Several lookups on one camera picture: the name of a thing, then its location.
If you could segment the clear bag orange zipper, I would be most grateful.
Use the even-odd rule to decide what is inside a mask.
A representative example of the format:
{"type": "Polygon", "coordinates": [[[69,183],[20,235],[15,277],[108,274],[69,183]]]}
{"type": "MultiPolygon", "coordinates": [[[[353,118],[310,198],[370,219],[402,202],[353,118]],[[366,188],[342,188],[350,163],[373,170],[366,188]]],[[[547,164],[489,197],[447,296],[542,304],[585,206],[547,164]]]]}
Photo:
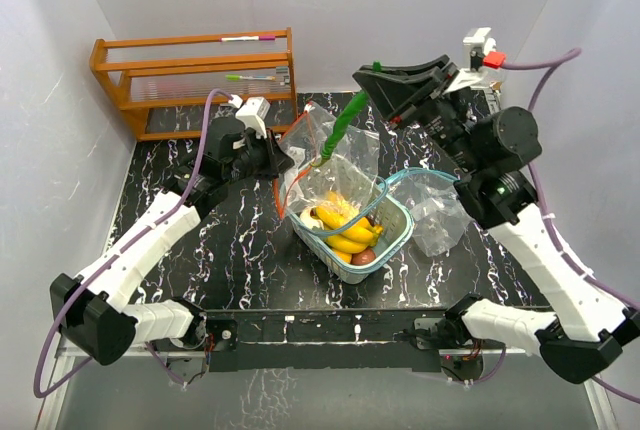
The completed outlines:
{"type": "Polygon", "coordinates": [[[364,211],[373,198],[378,179],[381,147],[379,133],[344,126],[344,135],[332,151],[339,118],[314,101],[279,140],[293,166],[274,181],[274,198],[280,217],[289,217],[319,205],[332,206],[333,194],[351,204],[354,215],[364,211]]]}

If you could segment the green chili pepper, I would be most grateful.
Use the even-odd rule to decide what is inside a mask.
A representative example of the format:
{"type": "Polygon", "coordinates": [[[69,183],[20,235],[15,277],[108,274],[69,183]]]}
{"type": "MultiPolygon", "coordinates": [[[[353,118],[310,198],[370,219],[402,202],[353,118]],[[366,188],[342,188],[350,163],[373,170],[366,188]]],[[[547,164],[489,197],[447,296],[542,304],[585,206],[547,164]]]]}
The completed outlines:
{"type": "Polygon", "coordinates": [[[346,105],[344,110],[336,118],[331,134],[327,137],[317,162],[311,164],[313,168],[318,168],[329,161],[344,138],[348,127],[353,119],[366,107],[368,96],[364,91],[358,92],[346,105]]]}

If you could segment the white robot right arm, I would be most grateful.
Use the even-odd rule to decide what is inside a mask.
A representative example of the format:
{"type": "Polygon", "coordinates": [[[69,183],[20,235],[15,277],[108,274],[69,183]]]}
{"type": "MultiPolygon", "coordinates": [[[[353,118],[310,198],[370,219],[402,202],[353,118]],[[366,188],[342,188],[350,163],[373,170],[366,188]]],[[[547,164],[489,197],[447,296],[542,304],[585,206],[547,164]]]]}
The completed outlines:
{"type": "Polygon", "coordinates": [[[498,305],[469,294],[417,340],[466,347],[493,340],[542,358],[562,379],[580,384],[609,367],[639,335],[639,309],[579,269],[561,246],[532,185],[542,151],[530,109],[517,106],[473,120],[464,94],[505,54],[474,51],[470,68],[448,57],[409,67],[359,68],[354,79],[394,128],[418,123],[456,162],[454,188],[466,213],[516,259],[550,303],[547,312],[498,305]]]}

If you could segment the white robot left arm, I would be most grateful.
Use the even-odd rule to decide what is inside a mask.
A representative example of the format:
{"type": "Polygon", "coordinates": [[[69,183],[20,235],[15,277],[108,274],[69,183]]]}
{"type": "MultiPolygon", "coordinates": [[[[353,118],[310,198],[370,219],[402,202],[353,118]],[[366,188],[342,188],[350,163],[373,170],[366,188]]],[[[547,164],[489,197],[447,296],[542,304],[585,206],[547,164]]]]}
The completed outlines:
{"type": "Polygon", "coordinates": [[[55,330],[101,365],[156,340],[199,347],[207,333],[202,309],[183,298],[132,304],[133,292],[227,198],[231,185],[274,179],[293,164],[272,130],[257,131],[234,117],[212,120],[203,145],[172,170],[139,220],[75,277],[61,274],[53,281],[55,330]]]}

